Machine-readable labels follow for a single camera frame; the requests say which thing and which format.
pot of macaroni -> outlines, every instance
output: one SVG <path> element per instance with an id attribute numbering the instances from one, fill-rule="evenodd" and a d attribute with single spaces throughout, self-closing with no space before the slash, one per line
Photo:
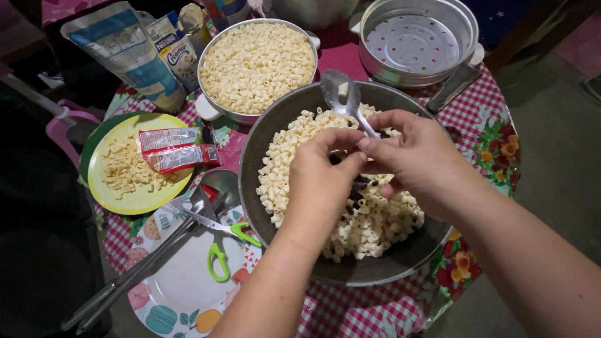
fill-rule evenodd
<path id="1" fill-rule="evenodd" d="M 298 26 L 279 19 L 237 23 L 200 57 L 197 111 L 205 120 L 223 114 L 252 125 L 281 96 L 313 81 L 316 71 L 317 49 Z"/>
<path id="2" fill-rule="evenodd" d="M 435 120 L 401 91 L 355 82 L 361 91 L 359 110 L 364 117 L 400 108 Z M 240 158 L 240 197 L 248 221 L 265 247 L 285 217 L 289 165 L 295 149 L 323 129 L 358 128 L 355 118 L 327 109 L 319 82 L 309 84 L 271 105 L 248 134 Z M 399 135 L 390 128 L 380 132 L 383 137 Z M 340 221 L 313 268 L 313 280 L 347 286 L 388 283 L 428 264 L 442 249 L 452 227 L 425 215 L 408 192 L 383 198 L 380 187 L 392 177 L 362 174 L 355 179 Z"/>

table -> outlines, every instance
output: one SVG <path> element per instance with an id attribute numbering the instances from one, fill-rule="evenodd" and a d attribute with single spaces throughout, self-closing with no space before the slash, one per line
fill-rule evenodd
<path id="1" fill-rule="evenodd" d="M 358 38 L 345 23 L 317 32 L 322 40 L 319 73 L 337 69 L 351 78 L 369 80 L 358 55 Z M 449 131 L 459 152 L 498 190 L 513 197 L 519 180 L 520 148 L 505 100 L 492 75 L 483 76 L 444 108 L 437 118 Z M 407 91 L 425 104 L 438 86 Z M 188 95 L 177 116 L 188 125 L 203 123 L 194 108 L 199 92 Z M 134 89 L 117 91 L 106 118 L 154 106 Z M 212 122 L 223 166 L 238 171 L 249 127 L 221 117 Z M 132 239 L 146 218 L 126 217 L 96 204 L 97 216 L 111 265 L 125 270 Z M 372 287 L 342 287 L 310 282 L 297 337 L 404 337 L 427 329 L 480 275 L 468 243 L 453 231 L 444 250 L 419 271 L 392 283 Z"/>

macaroni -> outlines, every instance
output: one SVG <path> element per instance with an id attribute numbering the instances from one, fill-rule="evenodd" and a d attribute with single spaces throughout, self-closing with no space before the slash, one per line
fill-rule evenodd
<path id="1" fill-rule="evenodd" d="M 164 186 L 173 185 L 177 172 L 159 174 L 152 170 L 148 163 L 138 154 L 138 146 L 133 135 L 121 141 L 113 139 L 103 149 L 102 170 L 100 177 L 108 186 L 116 200 L 121 200 L 123 194 L 136 191 L 145 186 L 148 192 L 161 190 Z"/>
<path id="2" fill-rule="evenodd" d="M 365 117 L 379 112 L 364 104 L 361 104 L 360 111 Z M 353 117 L 318 108 L 317 115 L 304 110 L 288 124 L 288 130 L 275 133 L 263 158 L 265 166 L 258 171 L 260 186 L 257 194 L 276 228 L 284 221 L 288 204 L 288 174 L 296 148 L 326 128 L 357 129 L 358 126 Z M 393 137 L 400 135 L 390 128 L 384 131 Z M 408 192 L 401 192 L 389 200 L 379 194 L 380 187 L 393 177 L 392 174 L 361 175 L 355 180 L 360 191 L 354 188 L 351 192 L 322 255 L 337 263 L 350 254 L 356 259 L 380 257 L 393 243 L 407 239 L 414 227 L 420 228 L 424 224 L 426 215 Z"/>
<path id="3" fill-rule="evenodd" d="M 315 62 L 304 34 L 281 23 L 255 23 L 226 32 L 207 51 L 200 80 L 223 107 L 261 114 L 284 94 L 311 82 Z"/>

fingernail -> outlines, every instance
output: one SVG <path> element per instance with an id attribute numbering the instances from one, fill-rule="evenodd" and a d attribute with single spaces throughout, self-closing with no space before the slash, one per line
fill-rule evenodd
<path id="1" fill-rule="evenodd" d="M 359 149 L 365 151 L 367 149 L 367 145 L 370 143 L 370 139 L 367 137 L 364 137 L 362 140 L 359 141 L 359 143 L 357 143 L 357 146 L 359 147 Z"/>

nestle logo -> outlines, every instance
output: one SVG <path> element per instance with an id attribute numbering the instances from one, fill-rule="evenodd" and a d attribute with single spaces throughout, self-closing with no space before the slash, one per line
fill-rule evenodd
<path id="1" fill-rule="evenodd" d="M 175 34 L 169 34 L 166 37 L 160 39 L 154 45 L 156 46 L 156 49 L 158 49 L 160 52 L 163 49 L 165 49 L 166 47 L 168 47 L 169 45 L 171 45 L 172 43 L 174 43 L 175 41 L 177 41 L 177 36 L 175 36 Z"/>

